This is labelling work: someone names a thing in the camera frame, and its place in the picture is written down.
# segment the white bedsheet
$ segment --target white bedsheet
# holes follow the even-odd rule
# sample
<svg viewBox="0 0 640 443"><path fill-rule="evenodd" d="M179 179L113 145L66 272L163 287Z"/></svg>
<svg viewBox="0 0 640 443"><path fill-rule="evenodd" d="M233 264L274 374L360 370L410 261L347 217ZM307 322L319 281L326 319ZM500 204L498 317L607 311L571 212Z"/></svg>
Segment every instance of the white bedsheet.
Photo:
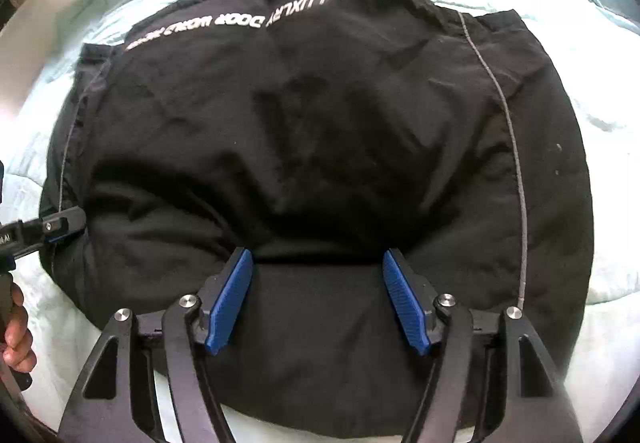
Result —
<svg viewBox="0 0 640 443"><path fill-rule="evenodd" d="M50 131L70 89L81 43L115 44L132 24L174 1L89 0L61 17L61 49L43 70L21 110L17 136L4 143L6 151L14 155L4 179L2 223L38 213ZM567 386L584 438L592 441L620 407L640 372L640 264L635 243L640 238L635 221L640 216L640 198L634 192L640 188L640 36L630 28L616 26L589 0L434 1L472 14L516 9L552 58L574 104L590 167L595 257L590 305ZM99 332L52 283L36 255L18 261L14 278L25 291L39 357L34 385L26 398L41 420L57 428ZM160 396L166 393L162 386L159 390L164 391ZM161 410L168 438L179 441L175 422L170 422L170 402L167 397L165 400ZM229 412L229 416L239 443L325 441L238 413Z"/></svg>

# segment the human hand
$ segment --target human hand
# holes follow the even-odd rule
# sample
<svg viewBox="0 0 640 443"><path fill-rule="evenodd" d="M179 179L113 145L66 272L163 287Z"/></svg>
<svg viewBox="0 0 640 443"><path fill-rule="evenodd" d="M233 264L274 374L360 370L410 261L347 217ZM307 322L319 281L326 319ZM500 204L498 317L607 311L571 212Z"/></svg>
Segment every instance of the human hand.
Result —
<svg viewBox="0 0 640 443"><path fill-rule="evenodd" d="M23 306L24 295L16 283L11 285L11 296L14 305L3 333L4 336L0 338L0 353L4 363L9 367L20 373L28 373L38 360L31 350L33 335L27 328L29 315Z"/></svg>

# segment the gray piping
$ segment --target gray piping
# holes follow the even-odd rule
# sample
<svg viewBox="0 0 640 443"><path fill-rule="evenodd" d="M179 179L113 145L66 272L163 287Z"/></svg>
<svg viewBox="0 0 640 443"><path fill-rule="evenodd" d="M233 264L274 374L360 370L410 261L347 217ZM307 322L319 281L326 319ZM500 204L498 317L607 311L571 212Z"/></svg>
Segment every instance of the gray piping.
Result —
<svg viewBox="0 0 640 443"><path fill-rule="evenodd" d="M513 150L513 162L516 168L516 182L518 184L518 197L520 198L520 223L522 227L522 251L521 251L521 260L520 260L520 288L518 290L518 307L522 309L524 307L524 292L527 286L527 203L524 197L524 184L522 183L522 170L520 170L520 156L518 155L518 145L516 143L516 135L513 132L513 123L511 121L511 113L509 112L509 105L507 104L507 99L504 97L504 93L502 92L502 88L496 80L494 74L492 73L489 66L482 58L480 51L474 44L471 39L471 35L469 35L469 30L466 28L465 17L462 13L458 12L460 16L460 22L462 22L462 29L465 32L466 41L469 42L469 45L473 49L474 53L480 60L484 70L487 72L492 82L495 85L495 88L498 90L498 94L500 95L500 103L502 103L502 110L504 111L504 117L507 120L507 127L509 128L509 136L511 137L511 148Z"/></svg>
<svg viewBox="0 0 640 443"><path fill-rule="evenodd" d="M98 77L102 74L102 72L105 70L105 67L107 67L109 63L110 63L109 59L105 61L105 63L100 68L100 70L95 74L95 76L91 79L91 82L89 82L89 84L86 87L90 87L91 85L93 85L93 83L98 79ZM80 102L82 102L82 99L84 99L85 97L86 97L86 88L82 93L82 95L80 96L80 98L78 98L78 105L76 105L76 113L74 115L74 120L71 122L71 127L69 127L69 134L66 135L65 150L62 155L62 167L60 168L60 193L58 195L58 211L59 212L62 211L62 190L65 185L66 155L69 150L69 144L71 143L71 135L73 134L74 128L76 126L76 120L78 119L78 110L80 109ZM52 277L55 276L54 265L56 262L56 246L57 245L54 243L51 251L51 276Z"/></svg>

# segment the black clamp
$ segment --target black clamp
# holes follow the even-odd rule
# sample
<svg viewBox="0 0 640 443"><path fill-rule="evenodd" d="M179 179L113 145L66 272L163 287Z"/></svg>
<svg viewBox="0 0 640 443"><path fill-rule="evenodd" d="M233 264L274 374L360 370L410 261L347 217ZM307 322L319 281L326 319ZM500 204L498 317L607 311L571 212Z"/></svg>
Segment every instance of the black clamp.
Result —
<svg viewBox="0 0 640 443"><path fill-rule="evenodd" d="M9 272L15 269L15 259L80 232L84 229L85 222L84 211L75 206L25 223L16 220L0 226L0 337L4 338L4 330L14 303L11 296L13 277ZM12 370L12 375L21 391L31 386L29 373Z"/></svg>
<svg viewBox="0 0 640 443"><path fill-rule="evenodd" d="M92 350L66 406L66 443L163 442L152 360L164 351L184 443L234 443L202 365L228 341L253 271L251 254L233 253L196 295L165 311L116 312ZM473 442L581 443L571 403L553 362L521 310L466 309L438 295L398 250L383 278L408 343L422 355L439 346L424 395L403 443L451 443L456 435L475 335L484 335L486 372Z"/></svg>

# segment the handle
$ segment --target handle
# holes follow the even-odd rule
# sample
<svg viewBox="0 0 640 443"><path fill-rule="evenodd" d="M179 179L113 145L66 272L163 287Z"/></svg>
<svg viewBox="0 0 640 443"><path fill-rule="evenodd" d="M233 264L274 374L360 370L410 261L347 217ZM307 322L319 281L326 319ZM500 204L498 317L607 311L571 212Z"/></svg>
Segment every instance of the handle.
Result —
<svg viewBox="0 0 640 443"><path fill-rule="evenodd" d="M0 273L0 341L2 343L4 343L6 326L9 323L9 318L11 318L11 309L14 307L14 299L11 296L13 282L14 277L11 273L8 271ZM29 373L19 373L13 369L11 372L21 391L26 391L31 386L32 379Z"/></svg>

